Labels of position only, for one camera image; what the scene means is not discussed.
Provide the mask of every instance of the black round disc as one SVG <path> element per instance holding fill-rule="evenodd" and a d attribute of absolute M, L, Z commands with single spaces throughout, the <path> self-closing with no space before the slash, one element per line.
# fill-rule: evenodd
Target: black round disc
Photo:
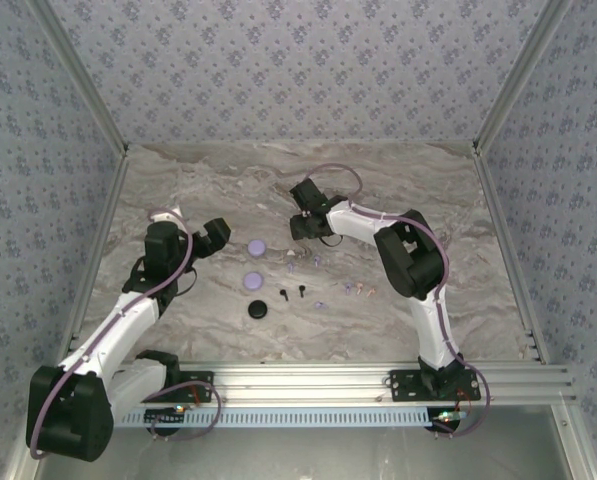
<path fill-rule="evenodd" d="M 262 317 L 267 315 L 267 304 L 262 300 L 254 300 L 249 304 L 249 316 L 260 320 Z"/>

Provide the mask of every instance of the blue floral pattern wall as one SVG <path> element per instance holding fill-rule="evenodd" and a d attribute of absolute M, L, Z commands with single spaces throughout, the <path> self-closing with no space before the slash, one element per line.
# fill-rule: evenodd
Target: blue floral pattern wall
<path fill-rule="evenodd" d="M 575 2 L 487 158 L 552 361 L 597 442 L 597 0 Z"/>
<path fill-rule="evenodd" d="M 54 362 L 116 155 L 24 2 L 0 0 L 0 475 Z"/>
<path fill-rule="evenodd" d="M 545 0 L 54 0 L 131 143 L 472 139 Z"/>

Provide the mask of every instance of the gray surface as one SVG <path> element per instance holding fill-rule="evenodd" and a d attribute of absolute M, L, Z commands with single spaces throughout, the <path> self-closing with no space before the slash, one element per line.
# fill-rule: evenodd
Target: gray surface
<path fill-rule="evenodd" d="M 0 1 L 0 476 L 55 361 L 117 156 L 25 2 Z"/>
<path fill-rule="evenodd" d="M 597 442 L 597 0 L 575 2 L 487 154 L 554 363 Z"/>
<path fill-rule="evenodd" d="M 425 144 L 132 147 L 81 339 L 108 314 L 143 254 L 147 211 L 180 204 L 193 229 L 224 216 L 232 239 L 223 252 L 197 263 L 197 285 L 169 307 L 131 355 L 157 348 L 194 360 L 415 360 L 418 340 L 409 310 L 388 284 L 375 249 L 346 239 L 334 249 L 310 241 L 302 250 L 291 240 L 288 220 L 296 207 L 288 190 L 325 161 L 359 168 L 366 185 L 361 203 L 424 213 L 448 247 L 449 312 L 467 358 L 525 358 L 523 327 L 473 161 Z M 349 177 L 327 173 L 316 181 L 328 194 L 332 187 L 346 193 L 355 188 Z M 247 254 L 253 238 L 268 242 L 264 258 Z M 287 273 L 288 249 L 302 254 L 294 259 L 294 275 Z M 318 268 L 315 254 L 322 257 Z M 242 287 L 251 270 L 266 278 L 256 293 Z M 346 282 L 362 282 L 362 295 L 345 296 Z M 300 284 L 307 286 L 304 299 Z M 367 297 L 371 287 L 376 294 Z M 288 290 L 289 302 L 280 288 Z M 246 313 L 256 298 L 270 307 L 259 322 Z M 329 308 L 315 309 L 316 301 Z"/>
<path fill-rule="evenodd" d="M 423 429 L 216 430 L 190 442 L 117 430 L 95 463 L 52 456 L 37 480 L 567 480 L 547 408 L 494 409 L 472 435 Z"/>
<path fill-rule="evenodd" d="M 130 143 L 468 140 L 545 0 L 52 0 Z"/>

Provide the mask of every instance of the purple disc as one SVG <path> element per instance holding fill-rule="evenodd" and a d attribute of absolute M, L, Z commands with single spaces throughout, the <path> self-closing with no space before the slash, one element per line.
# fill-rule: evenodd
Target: purple disc
<path fill-rule="evenodd" d="M 262 275 L 258 272 L 249 272 L 245 275 L 242 283 L 245 285 L 245 288 L 250 291 L 258 290 L 262 287 Z"/>
<path fill-rule="evenodd" d="M 267 250 L 267 245 L 265 245 L 265 242 L 262 240 L 252 240 L 249 242 L 249 245 L 247 245 L 247 250 L 252 257 L 260 257 L 265 253 L 265 250 Z"/>

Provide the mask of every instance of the patterned wallpaper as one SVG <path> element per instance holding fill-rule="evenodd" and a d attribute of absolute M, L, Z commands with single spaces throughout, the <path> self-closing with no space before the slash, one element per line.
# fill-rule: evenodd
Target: patterned wallpaper
<path fill-rule="evenodd" d="M 116 164 L 22 1 L 0 0 L 0 476 L 53 362 Z"/>
<path fill-rule="evenodd" d="M 597 442 L 597 0 L 576 2 L 487 154 L 554 362 Z"/>
<path fill-rule="evenodd" d="M 545 0 L 53 0 L 125 140 L 471 139 Z"/>

